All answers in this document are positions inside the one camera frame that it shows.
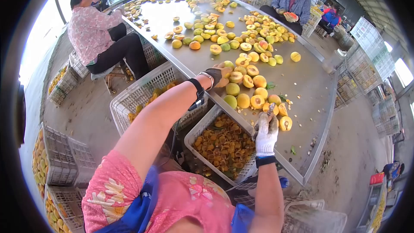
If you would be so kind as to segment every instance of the hand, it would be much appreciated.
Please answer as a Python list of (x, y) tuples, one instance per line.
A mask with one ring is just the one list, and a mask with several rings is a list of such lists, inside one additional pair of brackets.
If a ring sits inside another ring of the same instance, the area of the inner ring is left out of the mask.
[(256, 140), (256, 157), (274, 156), (274, 144), (278, 133), (279, 121), (276, 116), (261, 112), (253, 133), (253, 140)]
[(284, 17), (286, 18), (286, 21), (290, 22), (290, 23), (294, 23), (297, 22), (299, 20), (299, 16), (297, 16), (294, 13), (283, 13)]
[(233, 69), (231, 67), (226, 67), (224, 62), (222, 62), (207, 69), (205, 73), (213, 77), (214, 87), (224, 87), (229, 83), (229, 77), (232, 71)]

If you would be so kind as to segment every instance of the blue apron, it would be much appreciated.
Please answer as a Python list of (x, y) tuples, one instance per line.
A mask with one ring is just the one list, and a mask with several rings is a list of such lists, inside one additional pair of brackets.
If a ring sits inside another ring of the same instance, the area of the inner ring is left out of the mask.
[[(147, 229), (149, 219), (154, 212), (158, 200), (158, 172), (151, 166), (145, 178), (140, 195), (132, 202), (124, 216), (95, 233), (143, 233)], [(237, 204), (233, 220), (232, 233), (247, 233), (254, 212), (248, 207)]]

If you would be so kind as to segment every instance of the black pants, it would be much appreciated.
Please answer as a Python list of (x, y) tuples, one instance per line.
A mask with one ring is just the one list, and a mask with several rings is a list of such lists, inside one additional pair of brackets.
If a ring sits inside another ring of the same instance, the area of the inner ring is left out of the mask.
[(115, 43), (103, 53), (98, 54), (96, 64), (86, 66), (92, 74), (102, 73), (117, 63), (123, 63), (124, 57), (136, 79), (149, 72), (138, 34), (126, 35), (127, 29), (123, 23), (110, 29), (109, 34)]
[(280, 14), (276, 13), (276, 10), (273, 7), (271, 7), (271, 6), (262, 6), (260, 8), (260, 10), (262, 10), (265, 13), (268, 13), (270, 16), (273, 16), (277, 20), (281, 21), (287, 27), (289, 27), (290, 29), (292, 29), (293, 31), (295, 31), (297, 34), (302, 35), (302, 26), (299, 23), (299, 21), (298, 22), (295, 22), (295, 23), (288, 22), (286, 20), (286, 18), (284, 17), (284, 15), (280, 15)]
[(325, 21), (325, 20), (320, 20), (319, 21), (319, 26), (322, 27), (322, 29), (324, 29), (328, 34), (330, 34), (334, 31), (334, 29), (329, 27), (328, 22)]

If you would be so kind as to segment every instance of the ceiling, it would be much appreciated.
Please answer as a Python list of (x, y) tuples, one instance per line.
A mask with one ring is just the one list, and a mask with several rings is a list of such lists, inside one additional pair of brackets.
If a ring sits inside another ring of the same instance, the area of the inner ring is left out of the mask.
[(369, 14), (369, 17), (375, 23), (379, 30), (384, 29), (396, 41), (407, 49), (406, 42), (401, 34), (400, 28), (395, 21), (390, 9), (384, 0), (356, 0), (361, 7)]

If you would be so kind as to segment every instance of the cable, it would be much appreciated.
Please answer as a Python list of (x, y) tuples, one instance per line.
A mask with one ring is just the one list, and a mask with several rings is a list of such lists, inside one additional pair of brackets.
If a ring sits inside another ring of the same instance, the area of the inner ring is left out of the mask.
[(178, 127), (178, 125), (180, 123), (180, 119), (181, 118), (179, 118), (179, 120), (177, 121), (176, 126), (174, 128), (173, 143), (171, 145), (171, 150), (170, 150), (170, 154), (168, 155), (168, 159), (164, 163), (160, 164), (158, 167), (162, 167), (163, 165), (165, 165), (170, 160), (170, 158), (171, 158), (171, 154), (173, 153), (174, 143), (176, 142), (176, 131), (177, 131), (177, 127)]

